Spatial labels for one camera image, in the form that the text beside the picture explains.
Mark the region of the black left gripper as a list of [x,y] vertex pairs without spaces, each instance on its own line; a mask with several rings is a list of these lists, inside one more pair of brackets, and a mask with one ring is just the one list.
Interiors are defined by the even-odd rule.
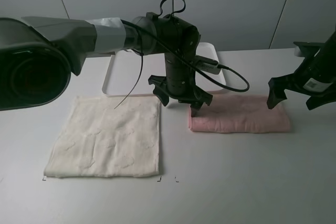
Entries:
[[204,103],[211,104],[212,95],[196,85],[195,71],[180,62],[175,55],[165,53],[164,60],[165,76],[151,75],[148,79],[149,84],[154,85],[153,94],[163,106],[168,105],[170,98],[190,104],[191,117],[197,116]]

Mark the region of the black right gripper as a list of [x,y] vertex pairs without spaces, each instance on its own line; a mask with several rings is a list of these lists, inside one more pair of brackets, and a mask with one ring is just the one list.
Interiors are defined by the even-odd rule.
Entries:
[[286,90],[308,95],[308,110],[335,102],[335,42],[295,41],[294,45],[303,62],[294,73],[270,79],[267,107],[273,109],[286,100]]

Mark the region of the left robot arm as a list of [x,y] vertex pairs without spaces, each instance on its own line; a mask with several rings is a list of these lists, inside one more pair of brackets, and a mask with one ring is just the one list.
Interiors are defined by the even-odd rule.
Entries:
[[212,95],[196,85],[200,34],[177,17],[147,13],[128,22],[24,17],[1,19],[1,110],[41,106],[57,99],[91,54],[132,50],[163,54],[165,75],[150,76],[163,105],[187,103],[193,113]]

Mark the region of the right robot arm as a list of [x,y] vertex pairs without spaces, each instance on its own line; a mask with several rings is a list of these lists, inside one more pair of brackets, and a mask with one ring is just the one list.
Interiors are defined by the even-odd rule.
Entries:
[[308,95],[309,110],[335,102],[335,33],[324,43],[295,41],[293,44],[295,54],[303,62],[294,73],[270,79],[267,107],[273,109],[286,100],[285,90]]

